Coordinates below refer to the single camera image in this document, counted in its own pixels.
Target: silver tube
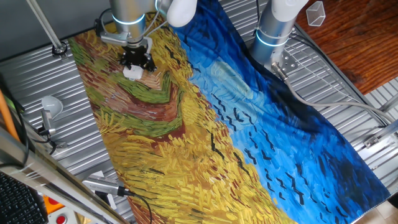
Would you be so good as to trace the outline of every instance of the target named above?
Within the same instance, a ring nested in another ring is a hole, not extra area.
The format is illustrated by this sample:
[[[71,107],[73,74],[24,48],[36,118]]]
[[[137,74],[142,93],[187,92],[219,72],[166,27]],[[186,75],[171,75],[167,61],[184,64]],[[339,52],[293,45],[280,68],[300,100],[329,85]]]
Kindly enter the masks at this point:
[[[121,34],[129,33],[127,41],[140,42],[145,30],[145,13],[155,11],[155,1],[151,0],[110,0],[113,20]]]
[[[32,9],[32,11],[34,12],[34,14],[36,15],[37,20],[39,20],[39,22],[42,25],[44,31],[46,32],[46,34],[50,38],[51,43],[55,46],[55,49],[58,52],[63,52],[65,50],[64,46],[62,45],[62,43],[58,39],[57,35],[55,34],[55,32],[52,29],[49,21],[45,17],[42,9],[40,8],[39,4],[37,4],[37,1],[36,0],[26,0],[26,1],[29,4],[29,6]]]
[[[294,26],[295,18],[281,22],[272,13],[272,1],[268,1],[257,25],[256,37],[250,53],[257,62],[271,71],[272,63],[282,61],[282,52],[289,34]]]

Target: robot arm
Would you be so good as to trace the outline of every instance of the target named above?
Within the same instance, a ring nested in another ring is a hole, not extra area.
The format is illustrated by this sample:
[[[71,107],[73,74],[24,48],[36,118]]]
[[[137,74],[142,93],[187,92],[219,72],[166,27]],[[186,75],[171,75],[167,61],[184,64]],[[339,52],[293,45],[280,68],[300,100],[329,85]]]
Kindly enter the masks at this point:
[[[308,0],[270,0],[262,12],[250,52],[269,71],[272,70],[273,63],[285,64],[285,44],[297,15],[307,2]]]
[[[197,7],[197,0],[110,0],[110,3],[118,33],[102,30],[98,35],[103,42],[123,47],[125,53],[120,63],[126,66],[124,76],[131,80],[140,78],[144,69],[150,72],[156,69],[150,55],[152,40],[144,37],[148,31],[145,13],[157,11],[167,16],[171,26],[181,27],[192,20]]]

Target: metal clamp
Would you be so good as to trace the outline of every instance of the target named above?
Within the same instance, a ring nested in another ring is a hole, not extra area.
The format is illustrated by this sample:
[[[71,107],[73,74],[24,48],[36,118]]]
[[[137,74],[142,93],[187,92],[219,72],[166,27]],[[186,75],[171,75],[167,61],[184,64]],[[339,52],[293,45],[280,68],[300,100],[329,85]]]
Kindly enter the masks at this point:
[[[382,140],[388,138],[391,134],[394,134],[396,138],[398,138],[398,120],[394,121],[393,123],[389,124],[378,133],[374,134],[368,140],[363,142],[367,148],[372,147],[373,145],[381,142]]]

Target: wooden surface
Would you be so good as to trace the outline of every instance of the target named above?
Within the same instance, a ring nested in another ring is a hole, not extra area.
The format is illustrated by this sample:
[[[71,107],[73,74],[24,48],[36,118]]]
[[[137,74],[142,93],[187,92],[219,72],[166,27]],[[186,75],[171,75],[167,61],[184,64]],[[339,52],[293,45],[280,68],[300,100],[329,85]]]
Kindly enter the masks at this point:
[[[310,27],[305,10],[297,22],[363,94],[398,77],[398,0],[324,0],[323,5],[322,26]]]

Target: cable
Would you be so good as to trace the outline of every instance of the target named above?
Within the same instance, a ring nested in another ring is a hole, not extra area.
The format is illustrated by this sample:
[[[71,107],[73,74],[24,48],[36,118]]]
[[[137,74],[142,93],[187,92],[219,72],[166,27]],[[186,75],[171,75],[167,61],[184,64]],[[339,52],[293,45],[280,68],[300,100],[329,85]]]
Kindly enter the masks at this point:
[[[102,17],[105,15],[105,13],[110,12],[110,11],[112,11],[111,8],[105,9],[105,10],[101,13],[101,15],[99,15],[99,18],[98,18],[99,21],[101,21],[102,28],[104,29],[104,31],[105,31],[106,33],[108,33],[108,31],[107,31],[106,28],[105,28],[104,20],[102,20]]]
[[[256,4],[257,4],[257,22],[260,21],[260,3],[259,0],[256,0]]]
[[[99,16],[99,20],[101,21],[102,28],[104,29],[104,31],[105,31],[106,33],[108,33],[108,31],[107,31],[106,28],[105,28],[103,16],[104,16],[105,13],[107,13],[107,12],[109,12],[109,11],[112,11],[112,9],[111,9],[111,8],[105,9],[105,10],[101,13],[101,15]],[[155,23],[157,17],[159,16],[159,14],[160,14],[160,9],[156,12],[156,14],[155,14],[155,16],[154,16],[152,22],[149,24],[149,26],[143,31],[143,33],[142,33],[139,37],[137,37],[137,39],[141,39],[141,38],[143,38],[143,37],[145,36],[145,33],[147,33],[147,32],[149,31],[149,29],[154,25],[154,23]],[[148,36],[149,34],[153,33],[153,32],[156,31],[158,28],[159,28],[159,27],[156,27],[153,31],[151,31],[150,33],[148,33],[146,36]]]
[[[51,137],[49,135],[47,135],[47,140],[46,141],[39,141],[39,140],[36,140],[36,139],[32,139],[32,140],[34,142],[37,142],[37,143],[45,144],[45,143],[49,143],[51,141]]]
[[[160,0],[160,1],[159,1],[159,5],[160,5],[160,6],[162,6],[162,1],[163,1],[163,0]],[[156,12],[155,17],[153,18],[151,24],[149,24],[148,28],[147,28],[139,37],[137,37],[137,38],[139,38],[139,39],[142,38],[142,37],[145,35],[145,33],[148,32],[148,30],[152,27],[152,25],[154,25],[154,23],[155,23],[155,21],[156,21],[156,19],[157,19],[157,16],[158,16],[159,14],[160,14],[160,8],[159,8],[159,10]]]
[[[297,34],[297,33],[294,33],[294,34],[291,34],[291,35],[295,35],[295,36],[297,36],[297,37],[302,38],[302,39],[298,39],[298,38],[296,38],[296,37],[290,36],[291,39],[295,39],[295,40],[299,41],[300,43],[303,43],[303,44],[305,44],[306,46],[308,46],[308,47],[310,47],[311,49],[313,49],[314,51],[316,51],[316,52],[318,53],[318,55],[320,55],[320,56],[326,61],[326,63],[328,63],[328,64],[331,65],[331,61],[324,55],[324,53],[323,53],[321,50],[319,50],[318,47],[315,46],[315,44],[311,43],[306,37],[304,37],[304,36],[302,36],[302,35],[299,35],[299,34]],[[294,48],[295,50],[300,51],[301,53],[305,54],[306,56],[312,58],[309,54],[305,53],[303,50],[298,50],[298,49],[296,49],[296,48],[295,48],[294,46],[292,46],[292,45],[288,45],[288,46],[289,46],[289,47],[292,47],[292,48]],[[290,54],[290,55],[291,55],[299,64],[301,64],[302,67],[304,67],[304,68],[306,68],[307,70],[309,70],[307,67],[303,66],[303,64],[300,63],[292,54]],[[331,67],[337,74],[339,74],[339,71],[338,71],[334,66],[330,66],[330,67]],[[355,100],[355,101],[357,101],[358,103],[360,103],[358,100],[356,100],[356,99],[350,97],[349,95],[346,95],[346,94],[342,93],[341,91],[337,90],[335,87],[333,87],[330,83],[328,83],[328,82],[327,82],[326,80],[324,80],[323,78],[321,78],[321,79],[322,79],[323,81],[325,81],[328,85],[330,85],[332,88],[334,88],[336,91],[338,91],[338,92],[340,92],[341,94],[347,96],[348,98],[351,98],[352,100]],[[375,112],[375,111],[373,111],[373,110],[372,110],[372,112],[374,113],[375,116],[377,116],[377,117],[382,121],[382,119],[380,118],[380,116],[379,116],[379,114],[378,114],[377,112]]]
[[[157,31],[159,28],[161,28],[162,26],[166,25],[167,21],[165,21],[164,23],[162,23],[161,25],[157,26],[155,29],[151,30],[147,35],[145,35],[146,37],[148,37],[149,35],[151,35],[153,32]]]
[[[128,195],[128,196],[137,197],[137,198],[141,199],[147,205],[148,210],[149,210],[149,223],[151,224],[152,223],[152,210],[150,209],[148,202],[142,196],[135,194],[133,192],[125,192],[124,194]]]
[[[374,108],[372,106],[362,104],[362,103],[355,103],[355,102],[310,103],[310,102],[307,102],[303,98],[301,98],[301,96],[299,96],[299,94],[296,93],[296,91],[293,89],[292,84],[290,83],[289,79],[286,79],[285,83],[286,83],[287,87],[289,88],[289,90],[294,95],[294,97],[296,97],[296,99],[298,99],[300,102],[302,102],[305,105],[309,105],[309,106],[313,106],[313,107],[330,107],[330,106],[340,106],[340,105],[342,105],[342,106],[343,105],[358,106],[358,107],[362,107],[362,108],[371,110],[371,111],[373,111],[373,112],[385,117],[391,123],[393,123],[395,121],[393,118],[391,118],[385,112],[383,112],[383,111],[381,111],[379,109],[376,109],[376,108]]]
[[[0,90],[0,111],[1,111],[2,117],[4,118],[4,122],[6,124],[8,133],[10,133],[10,135],[12,137],[14,137],[14,139],[16,139],[20,142],[21,140],[19,139],[17,130],[15,129],[14,122],[12,121],[10,110],[6,103],[6,99],[4,98],[4,95],[2,94],[1,90]]]
[[[4,90],[6,92],[10,93],[10,91],[7,89],[7,86],[2,86],[2,88],[4,88]],[[27,162],[28,158],[29,158],[29,138],[27,137],[27,132],[26,132],[24,119],[23,119],[23,117],[22,117],[22,115],[20,113],[20,111],[23,111],[23,108],[22,108],[22,106],[19,103],[17,103],[17,101],[12,97],[12,95],[9,96],[9,99],[12,101],[12,103],[16,107],[15,108],[16,109],[16,113],[18,115],[19,121],[21,122],[21,129],[22,129],[21,131],[22,131],[22,133],[18,133],[18,137],[19,137],[19,139],[22,139],[23,142],[25,142],[25,156],[24,156],[24,160],[22,162],[22,165],[15,164],[15,163],[5,163],[5,164],[1,164],[0,165],[0,169],[2,169],[4,167],[9,167],[9,166],[15,167],[17,169],[19,169],[19,168],[23,169],[25,167],[25,165],[26,165],[26,162]]]
[[[286,44],[286,46],[291,47],[291,48],[293,48],[293,49],[299,51],[297,48],[295,48],[295,47],[292,46],[292,45]],[[290,56],[292,56],[292,57],[294,58],[294,60],[296,60],[296,62],[297,62],[299,65],[301,65],[303,68],[307,69],[309,72],[311,72],[311,73],[312,73],[313,75],[315,75],[317,78],[323,80],[327,85],[329,85],[329,86],[331,86],[332,88],[334,88],[337,92],[339,92],[339,93],[341,93],[342,95],[344,95],[344,96],[350,98],[351,100],[354,100],[354,101],[357,101],[358,103],[360,103],[357,99],[354,99],[354,98],[350,97],[349,95],[343,93],[342,91],[338,90],[338,89],[337,89],[336,87],[334,87],[332,84],[330,84],[329,82],[327,82],[324,78],[318,76],[315,72],[311,71],[309,68],[307,68],[306,66],[304,66],[296,57],[294,57],[293,54],[291,54],[290,52],[288,52],[286,49],[285,49],[285,51],[286,51]],[[301,53],[305,54],[308,58],[312,58],[309,54],[305,53],[304,51],[301,51]]]

